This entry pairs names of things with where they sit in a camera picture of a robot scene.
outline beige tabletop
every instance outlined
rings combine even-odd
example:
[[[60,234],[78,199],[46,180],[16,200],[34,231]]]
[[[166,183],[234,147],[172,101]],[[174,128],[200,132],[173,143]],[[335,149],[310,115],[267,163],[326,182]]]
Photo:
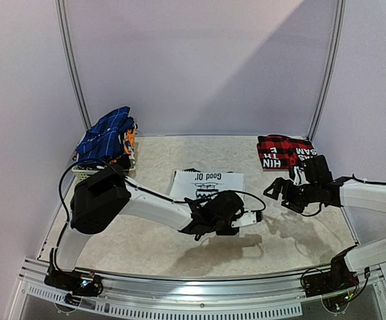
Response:
[[[83,250],[78,267],[137,275],[219,277],[275,273],[330,262],[354,245],[338,208],[325,208],[316,217],[302,217],[262,196],[286,171],[263,171],[256,136],[138,137],[137,168],[132,177],[142,185],[169,193],[176,169],[233,171],[245,174],[245,190],[267,204],[264,221],[244,227],[233,237],[205,235],[200,241],[165,225],[118,215],[104,232],[94,235]],[[67,195],[69,201],[73,188]],[[245,206],[258,207],[245,198]],[[318,209],[310,205],[304,212]],[[49,232],[42,259],[47,260],[63,226],[60,211]]]

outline metal frame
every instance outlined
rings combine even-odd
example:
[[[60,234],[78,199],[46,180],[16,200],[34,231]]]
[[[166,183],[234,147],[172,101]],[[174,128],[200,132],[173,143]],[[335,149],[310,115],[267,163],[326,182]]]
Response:
[[[341,209],[342,215],[344,216],[345,222],[347,223],[348,229],[350,230],[351,235],[353,236],[354,243],[356,245],[359,245],[360,244],[359,238],[357,237],[357,234],[353,228],[353,224],[351,223],[351,220],[345,210],[345,207],[341,207],[340,209]]]
[[[71,45],[71,37],[67,20],[67,9],[65,6],[65,0],[56,0],[56,5],[65,58],[67,59],[68,71],[70,73],[70,78],[73,84],[73,90],[75,98],[77,100],[77,105],[79,107],[83,126],[85,127],[85,130],[88,130],[91,128],[91,120],[87,111],[85,97],[83,96],[83,92],[80,85],[79,73],[77,71],[77,66],[74,59],[73,46]]]
[[[325,105],[327,93],[329,92],[329,86],[333,74],[333,68],[335,66],[335,58],[338,51],[339,39],[341,37],[342,22],[345,11],[345,0],[338,0],[337,10],[335,12],[335,18],[333,22],[333,29],[331,35],[331,43],[329,45],[329,53],[327,56],[325,74],[323,82],[320,88],[319,99],[317,101],[316,110],[314,112],[313,120],[311,121],[310,129],[308,130],[307,138],[313,141],[319,126],[320,118]]]
[[[68,172],[67,176],[65,177],[65,180],[68,181],[66,182],[65,184],[63,184],[63,191],[62,191],[62,196],[63,198],[65,199],[67,194],[68,194],[68,191],[70,190],[71,186],[73,185],[74,183],[74,179],[75,179],[75,176],[74,176],[74,173],[72,171]],[[54,225],[55,223],[55,220],[58,216],[58,213],[59,211],[61,210],[62,208],[62,202],[59,201],[58,202],[58,206],[56,208],[56,210],[53,212],[52,214],[52,219],[50,220],[46,230],[46,236],[44,236],[44,238],[42,238],[41,240],[41,246],[40,246],[40,249],[38,250],[38,252],[36,252],[35,254],[35,257],[37,257],[38,259],[41,258],[41,254],[43,252],[43,250],[45,249],[45,245],[46,245],[46,242],[49,238],[49,234],[52,230],[52,226]]]
[[[72,307],[63,301],[66,292],[43,284],[47,268],[48,263],[25,260],[9,319],[19,319],[27,295]],[[328,269],[327,265],[321,267],[322,271]],[[84,297],[77,309],[124,319],[283,319],[302,315],[301,303],[321,298],[305,297],[300,285],[303,272],[200,280],[99,273],[104,294]],[[359,278],[363,283],[362,273]],[[386,317],[386,286],[379,267],[372,268],[368,286],[374,288],[381,314]]]

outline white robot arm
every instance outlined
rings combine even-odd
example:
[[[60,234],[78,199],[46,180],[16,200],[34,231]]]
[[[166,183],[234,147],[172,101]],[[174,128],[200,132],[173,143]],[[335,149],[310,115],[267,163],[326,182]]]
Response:
[[[238,193],[259,200],[263,208],[246,210]],[[47,285],[72,291],[73,295],[98,295],[99,276],[74,271],[88,240],[118,215],[133,215],[167,225],[181,233],[235,235],[240,227],[263,220],[265,203],[244,191],[220,191],[205,199],[172,199],[150,190],[112,165],[75,186],[71,214],[50,254]]]
[[[264,195],[278,200],[281,193],[282,206],[300,214],[309,203],[359,207],[386,213],[386,183],[361,181],[355,177],[333,180],[322,155],[292,167],[289,175],[290,180],[277,178],[264,190]],[[332,259],[328,274],[304,277],[304,289],[309,295],[344,289],[342,283],[351,284],[349,279],[358,281],[356,273],[364,270],[367,275],[370,266],[384,262],[386,238],[348,248]]]

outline lavender wall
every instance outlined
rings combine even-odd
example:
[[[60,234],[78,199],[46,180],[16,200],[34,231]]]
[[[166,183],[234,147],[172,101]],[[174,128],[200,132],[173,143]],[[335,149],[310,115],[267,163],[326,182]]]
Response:
[[[386,181],[386,0],[347,2],[315,146],[335,176]],[[386,236],[386,215],[348,214],[362,243]]]
[[[54,1],[0,1],[0,319],[82,133]]]
[[[306,135],[336,0],[68,1],[92,122],[133,107],[143,135]]]

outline red and black plaid fabric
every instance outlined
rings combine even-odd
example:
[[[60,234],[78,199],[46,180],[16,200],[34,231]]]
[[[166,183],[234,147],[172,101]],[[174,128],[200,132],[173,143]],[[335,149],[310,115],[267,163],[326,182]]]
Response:
[[[299,160],[317,155],[310,141],[284,135],[259,136],[257,148],[264,169],[288,169]]]

